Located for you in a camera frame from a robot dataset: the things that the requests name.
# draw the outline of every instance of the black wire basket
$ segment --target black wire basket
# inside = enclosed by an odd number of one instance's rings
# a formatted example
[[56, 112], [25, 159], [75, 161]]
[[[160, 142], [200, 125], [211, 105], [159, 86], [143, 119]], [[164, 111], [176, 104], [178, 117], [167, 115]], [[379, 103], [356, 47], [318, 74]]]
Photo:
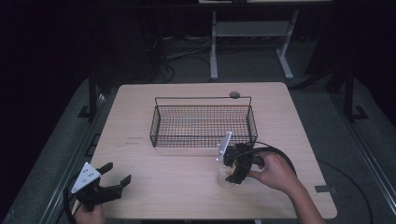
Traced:
[[[149, 138], [154, 147], [217, 147], [228, 131], [233, 132], [229, 145], [254, 143], [257, 129], [251, 97], [245, 105], [224, 105], [231, 97], [157, 97]], [[166, 99], [167, 105], [159, 105]], [[195, 100], [220, 105], [191, 105]], [[183, 105], [180, 100], [189, 102]]]

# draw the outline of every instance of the forearm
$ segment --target forearm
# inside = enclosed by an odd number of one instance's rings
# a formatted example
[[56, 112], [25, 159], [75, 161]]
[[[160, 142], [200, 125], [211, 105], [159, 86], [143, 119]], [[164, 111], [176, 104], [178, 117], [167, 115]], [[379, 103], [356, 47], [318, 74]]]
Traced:
[[301, 185], [288, 193], [300, 224], [325, 223], [306, 188]]

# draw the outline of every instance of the background table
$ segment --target background table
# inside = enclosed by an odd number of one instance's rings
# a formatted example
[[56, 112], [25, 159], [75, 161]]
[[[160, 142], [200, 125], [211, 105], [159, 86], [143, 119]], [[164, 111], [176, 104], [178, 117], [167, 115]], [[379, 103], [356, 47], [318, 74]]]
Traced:
[[225, 189], [217, 183], [215, 147], [153, 147], [149, 140], [155, 97], [252, 97], [258, 141], [278, 147], [293, 161], [319, 212], [336, 216], [329, 192], [290, 94], [282, 83], [128, 85], [119, 89], [92, 158], [100, 167], [114, 162], [101, 185], [118, 184], [132, 175], [120, 200], [105, 204], [109, 218], [259, 219], [295, 218], [289, 198], [247, 178]]

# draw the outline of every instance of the person's left hand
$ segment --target person's left hand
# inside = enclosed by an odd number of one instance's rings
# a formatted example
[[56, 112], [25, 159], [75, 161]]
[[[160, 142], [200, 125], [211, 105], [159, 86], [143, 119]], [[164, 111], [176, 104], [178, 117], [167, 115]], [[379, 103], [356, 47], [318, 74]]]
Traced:
[[82, 204], [74, 214], [77, 224], [105, 224], [106, 218], [101, 204], [96, 205], [91, 212]]

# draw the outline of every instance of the dark background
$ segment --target dark background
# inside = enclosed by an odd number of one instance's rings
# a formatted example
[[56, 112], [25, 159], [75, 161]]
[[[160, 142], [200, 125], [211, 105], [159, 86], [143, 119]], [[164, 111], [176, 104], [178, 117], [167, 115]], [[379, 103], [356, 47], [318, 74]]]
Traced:
[[[308, 72], [318, 73], [337, 62], [350, 65], [354, 76], [369, 88], [396, 124], [396, 7], [388, 1], [337, 3], [325, 10], [306, 7], [300, 13], [293, 38], [318, 39]], [[0, 178], [5, 195], [0, 218], [18, 194], [74, 91], [93, 67], [100, 68], [97, 73], [102, 74], [98, 79], [102, 91], [121, 84], [108, 74], [123, 77], [134, 71], [135, 77], [128, 77], [125, 83], [149, 82], [155, 76], [158, 52], [144, 53], [141, 45], [147, 43], [141, 30], [157, 35], [157, 14], [146, 13], [142, 20], [138, 14], [123, 13], [94, 13], [71, 1], [0, 0]], [[165, 35], [183, 38], [186, 33], [210, 34], [210, 11], [159, 15]], [[136, 41], [128, 48], [122, 48], [128, 41], [122, 37], [120, 21], [131, 21], [125, 29], [132, 34], [128, 38]], [[133, 62], [122, 69], [125, 57]]]

